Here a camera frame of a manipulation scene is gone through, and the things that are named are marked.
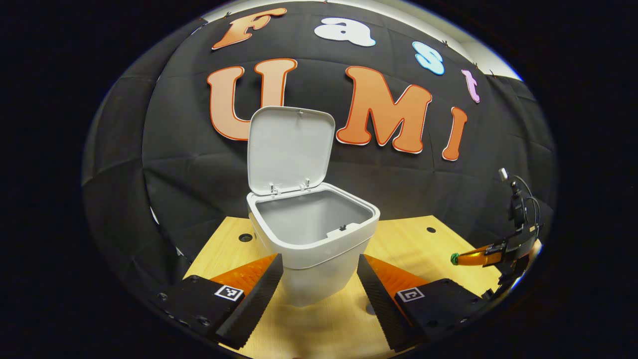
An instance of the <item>lid hinge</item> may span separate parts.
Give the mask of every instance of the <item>lid hinge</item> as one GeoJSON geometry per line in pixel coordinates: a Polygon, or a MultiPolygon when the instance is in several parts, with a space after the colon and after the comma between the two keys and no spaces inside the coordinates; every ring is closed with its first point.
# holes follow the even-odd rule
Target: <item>lid hinge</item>
{"type": "Polygon", "coordinates": [[[277,189],[277,187],[275,187],[275,185],[273,185],[272,183],[270,183],[271,185],[271,195],[275,196],[279,194],[279,190],[277,189]]]}
{"type": "Polygon", "coordinates": [[[302,191],[310,191],[310,179],[306,178],[306,180],[299,185],[299,189],[302,191]]]}

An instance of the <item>wooden table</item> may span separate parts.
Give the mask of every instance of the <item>wooden table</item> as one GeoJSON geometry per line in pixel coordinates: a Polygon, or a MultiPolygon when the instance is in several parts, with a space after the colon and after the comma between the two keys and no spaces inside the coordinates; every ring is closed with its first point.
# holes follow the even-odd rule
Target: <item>wooden table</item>
{"type": "MultiPolygon", "coordinates": [[[[258,239],[250,220],[227,217],[211,236],[188,272],[212,278],[260,258],[258,239]]],[[[476,295],[496,290],[501,273],[495,267],[453,266],[452,253],[474,249],[434,216],[379,221],[366,254],[407,270],[428,281],[450,278],[476,295]],[[426,230],[434,228],[435,233],[426,230]]],[[[340,292],[307,307],[283,301],[275,291],[246,345],[236,351],[255,359],[385,359],[390,350],[377,318],[366,312],[368,299],[356,272],[340,292]]]]}

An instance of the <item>white wall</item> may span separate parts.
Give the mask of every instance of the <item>white wall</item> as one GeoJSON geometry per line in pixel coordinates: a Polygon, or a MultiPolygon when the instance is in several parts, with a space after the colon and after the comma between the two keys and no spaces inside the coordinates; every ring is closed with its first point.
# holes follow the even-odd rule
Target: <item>white wall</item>
{"type": "Polygon", "coordinates": [[[522,80],[516,71],[509,67],[499,55],[488,49],[482,43],[478,41],[463,42],[461,46],[470,54],[474,59],[473,62],[477,63],[479,70],[483,73],[491,75],[492,72],[494,72],[495,75],[522,80]]]}
{"type": "MultiPolygon", "coordinates": [[[[203,18],[211,22],[224,17],[228,11],[236,13],[256,6],[288,3],[291,1],[322,2],[322,0],[237,0],[217,7],[213,11],[205,14],[203,18]]],[[[490,72],[490,70],[492,70],[495,75],[513,77],[520,80],[516,72],[511,69],[500,56],[482,45],[478,40],[472,37],[472,35],[469,35],[460,27],[423,8],[416,7],[402,0],[329,0],[329,2],[356,6],[401,21],[439,41],[447,41],[449,47],[470,62],[477,63],[478,68],[483,73],[492,74],[490,72]]]]}

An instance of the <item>trash can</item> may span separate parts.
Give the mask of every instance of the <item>trash can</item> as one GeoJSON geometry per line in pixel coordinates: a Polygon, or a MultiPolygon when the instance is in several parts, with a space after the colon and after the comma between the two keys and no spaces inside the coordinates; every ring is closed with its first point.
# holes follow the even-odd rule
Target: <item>trash can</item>
{"type": "Polygon", "coordinates": [[[248,136],[249,218],[264,254],[281,253],[281,285],[303,307],[341,290],[375,233],[379,209],[324,183],[334,118],[326,112],[268,106],[248,136]]]}

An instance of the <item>blue letter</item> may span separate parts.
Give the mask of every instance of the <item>blue letter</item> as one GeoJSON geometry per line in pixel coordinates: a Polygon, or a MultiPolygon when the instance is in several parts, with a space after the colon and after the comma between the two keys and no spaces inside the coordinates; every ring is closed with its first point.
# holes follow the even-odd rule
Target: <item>blue letter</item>
{"type": "Polygon", "coordinates": [[[417,51],[416,57],[419,65],[437,75],[443,75],[443,72],[445,72],[443,58],[436,50],[418,41],[413,42],[412,47],[417,51]]]}

